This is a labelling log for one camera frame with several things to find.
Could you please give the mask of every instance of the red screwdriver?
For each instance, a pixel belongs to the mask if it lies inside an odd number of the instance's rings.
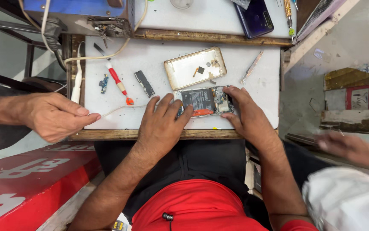
[[[93,44],[93,46],[96,48],[96,50],[98,50],[103,56],[106,56],[105,51],[102,50],[96,43]],[[106,67],[107,69],[109,69],[110,75],[112,76],[112,78],[115,80],[116,82],[116,86],[118,86],[118,88],[120,89],[120,91],[123,93],[123,95],[126,96],[126,104],[127,105],[133,105],[133,99],[129,98],[127,96],[127,92],[125,89],[125,86],[123,85],[123,83],[120,81],[118,74],[116,74],[116,71],[113,69],[112,63],[110,62],[110,58],[107,59],[109,62],[106,63]]]

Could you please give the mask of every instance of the fingernail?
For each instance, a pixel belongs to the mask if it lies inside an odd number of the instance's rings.
[[[328,146],[327,146],[327,143],[325,141],[322,141],[322,140],[318,141],[318,146],[323,151],[327,151],[328,150]]]
[[[89,113],[89,110],[88,109],[86,109],[86,108],[84,108],[84,107],[80,107],[80,108],[78,108],[78,110],[77,110],[77,113],[79,114],[79,115],[85,115],[86,113]]]

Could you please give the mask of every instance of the person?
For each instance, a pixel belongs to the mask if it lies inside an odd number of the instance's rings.
[[[244,140],[179,141],[193,107],[176,118],[181,101],[153,97],[134,141],[97,141],[107,176],[86,199],[69,231],[110,230],[121,212],[133,230],[315,231],[283,143],[244,89],[223,89],[240,117],[223,114],[255,146],[265,207],[253,206],[244,184]]]
[[[339,132],[319,135],[321,150],[369,169],[369,143]],[[369,171],[337,166],[284,144],[294,178],[319,230],[369,230]]]
[[[56,143],[100,119],[59,93],[32,93],[0,86],[0,150],[31,130]]]

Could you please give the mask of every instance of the circuit board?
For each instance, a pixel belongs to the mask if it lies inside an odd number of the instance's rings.
[[[105,74],[105,77],[103,80],[99,82],[99,86],[102,87],[102,90],[100,91],[101,94],[104,94],[107,90],[107,81],[109,80],[109,77]]]
[[[175,100],[180,99],[182,101],[182,106],[179,108],[177,116],[180,116],[189,104],[193,105],[192,117],[233,112],[233,103],[230,96],[223,92],[223,87],[225,86],[174,91]]]

